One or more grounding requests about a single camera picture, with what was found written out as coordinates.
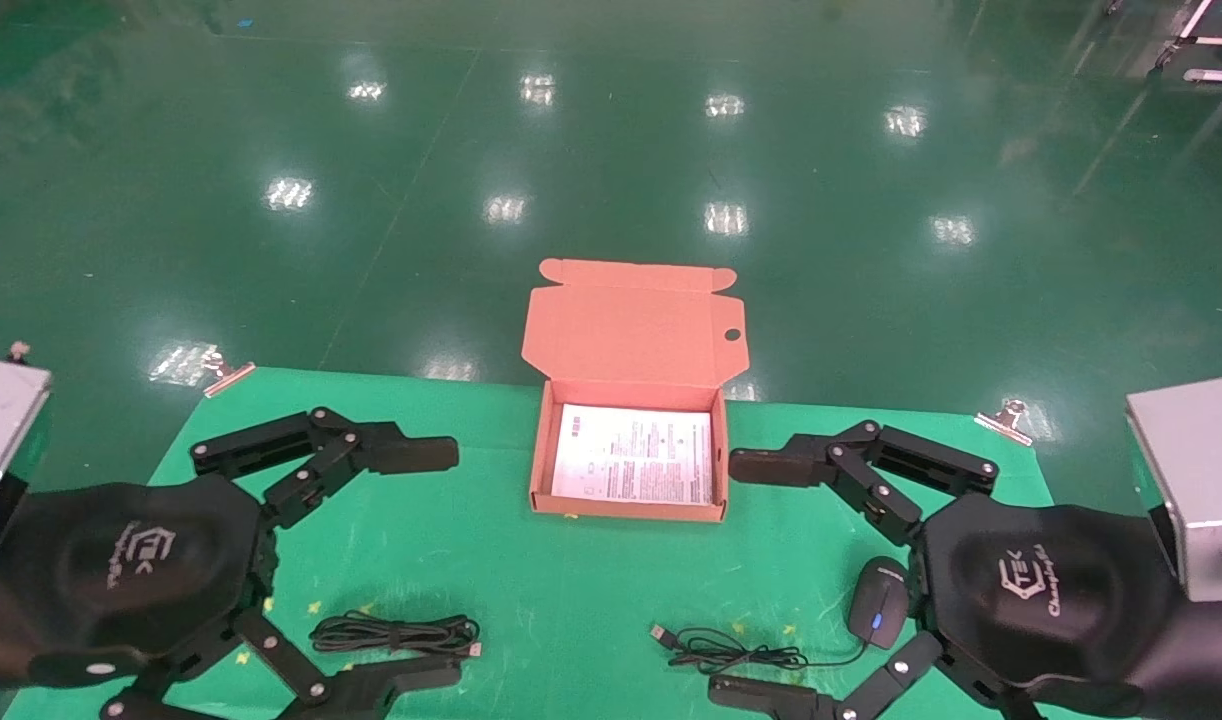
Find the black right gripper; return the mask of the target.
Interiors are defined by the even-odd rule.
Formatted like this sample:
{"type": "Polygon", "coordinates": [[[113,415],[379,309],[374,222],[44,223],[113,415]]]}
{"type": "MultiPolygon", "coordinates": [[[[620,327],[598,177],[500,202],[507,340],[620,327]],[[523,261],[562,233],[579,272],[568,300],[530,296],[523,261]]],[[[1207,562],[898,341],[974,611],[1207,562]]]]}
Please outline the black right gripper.
{"type": "Polygon", "coordinates": [[[959,498],[916,565],[941,670],[973,693],[1114,692],[1182,600],[1149,520],[1072,505],[959,498]]]}

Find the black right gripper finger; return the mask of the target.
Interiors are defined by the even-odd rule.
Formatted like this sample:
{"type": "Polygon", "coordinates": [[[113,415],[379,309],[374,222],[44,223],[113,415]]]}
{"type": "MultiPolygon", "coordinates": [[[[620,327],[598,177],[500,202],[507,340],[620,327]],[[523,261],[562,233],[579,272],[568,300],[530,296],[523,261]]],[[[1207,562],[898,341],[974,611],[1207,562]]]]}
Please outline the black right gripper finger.
{"type": "MultiPolygon", "coordinates": [[[[1012,656],[1031,660],[1050,650],[1050,637],[1039,633],[1019,633],[1008,637],[1009,644],[989,642],[991,652],[1008,648],[1012,656]]],[[[715,705],[742,708],[758,711],[771,719],[881,719],[919,678],[932,667],[963,664],[967,659],[964,644],[949,643],[949,650],[931,632],[919,632],[916,637],[899,647],[898,652],[879,670],[873,671],[862,685],[843,700],[836,700],[811,688],[799,685],[763,682],[756,678],[739,678],[733,675],[715,675],[710,678],[710,700],[715,705]]],[[[1003,719],[1046,719],[1037,711],[1036,703],[1022,691],[1023,683],[1004,682],[1003,671],[991,671],[998,678],[998,687],[982,680],[982,675],[963,685],[971,700],[1000,711],[1003,719]]]]}
{"type": "Polygon", "coordinates": [[[797,433],[783,447],[734,447],[730,478],[758,487],[826,487],[895,546],[908,546],[923,527],[923,509],[887,476],[951,498],[991,495],[998,465],[925,436],[859,421],[835,434],[797,433]]]}

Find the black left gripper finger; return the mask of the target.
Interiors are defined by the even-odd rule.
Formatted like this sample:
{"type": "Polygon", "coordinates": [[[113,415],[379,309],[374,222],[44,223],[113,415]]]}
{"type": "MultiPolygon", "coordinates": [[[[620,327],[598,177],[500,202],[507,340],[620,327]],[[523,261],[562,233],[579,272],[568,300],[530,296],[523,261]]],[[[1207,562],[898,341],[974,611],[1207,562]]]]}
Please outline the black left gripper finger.
{"type": "Polygon", "coordinates": [[[191,447],[196,474],[229,480],[295,465],[263,495],[264,524],[290,529],[363,473],[401,476],[459,465],[452,436],[406,436],[393,421],[349,421],[327,407],[301,411],[191,447]]]}

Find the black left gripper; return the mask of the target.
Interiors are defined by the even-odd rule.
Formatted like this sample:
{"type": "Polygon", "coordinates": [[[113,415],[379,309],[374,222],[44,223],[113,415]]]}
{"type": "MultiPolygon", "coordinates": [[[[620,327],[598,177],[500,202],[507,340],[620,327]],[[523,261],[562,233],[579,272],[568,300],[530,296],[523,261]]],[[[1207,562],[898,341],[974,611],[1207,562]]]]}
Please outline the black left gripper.
{"type": "Polygon", "coordinates": [[[276,564],[260,502],[221,478],[24,495],[0,538],[0,691],[139,674],[103,719],[213,719],[166,694],[177,665],[235,637],[295,693],[279,719],[384,719],[402,694],[459,683],[459,656],[324,675],[262,612],[242,612],[259,605],[276,564]]]}

